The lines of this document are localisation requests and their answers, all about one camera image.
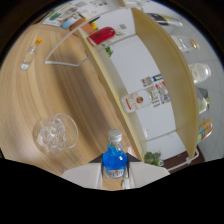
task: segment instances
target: orange object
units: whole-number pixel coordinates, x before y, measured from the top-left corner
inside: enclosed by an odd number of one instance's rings
[[[84,23],[86,21],[85,18],[79,19],[77,22],[75,22],[72,26],[69,27],[70,30],[75,29],[77,26],[79,26],[80,24]],[[91,34],[93,32],[95,32],[96,30],[93,28],[92,25],[90,25],[89,23],[83,25],[81,27],[86,33]]]

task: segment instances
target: cup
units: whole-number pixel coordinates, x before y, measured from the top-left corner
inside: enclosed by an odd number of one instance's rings
[[[47,155],[56,155],[73,148],[77,139],[76,123],[63,113],[39,120],[33,128],[33,140],[37,148]]]

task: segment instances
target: red object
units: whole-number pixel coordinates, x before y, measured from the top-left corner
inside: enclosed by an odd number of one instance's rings
[[[126,102],[127,102],[128,108],[131,110],[131,107],[130,107],[127,99],[126,99]]]
[[[113,28],[105,27],[89,35],[87,37],[87,40],[90,42],[90,44],[92,44],[93,46],[96,46],[112,38],[114,35],[115,35],[115,30]]]

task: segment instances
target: clear plastic container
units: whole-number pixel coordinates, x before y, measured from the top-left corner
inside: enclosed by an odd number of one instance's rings
[[[127,155],[122,151],[122,132],[112,129],[108,132],[109,144],[103,154],[103,165],[108,179],[119,179],[125,174]]]
[[[141,108],[147,107],[152,103],[152,92],[142,89],[137,92],[123,96],[120,99],[121,105],[126,113],[131,113]]]
[[[182,52],[186,51],[191,51],[191,50],[199,50],[199,45],[198,43],[189,37],[184,37],[184,36],[171,36],[178,48]]]
[[[195,63],[188,65],[193,76],[194,84],[205,81],[211,76],[211,69],[207,64]]]

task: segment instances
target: blue liquid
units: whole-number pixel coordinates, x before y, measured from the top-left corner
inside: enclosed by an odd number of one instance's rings
[[[114,144],[108,145],[108,150],[103,154],[103,165],[108,176],[109,170],[120,170],[125,171],[127,164],[127,155],[119,150]]]

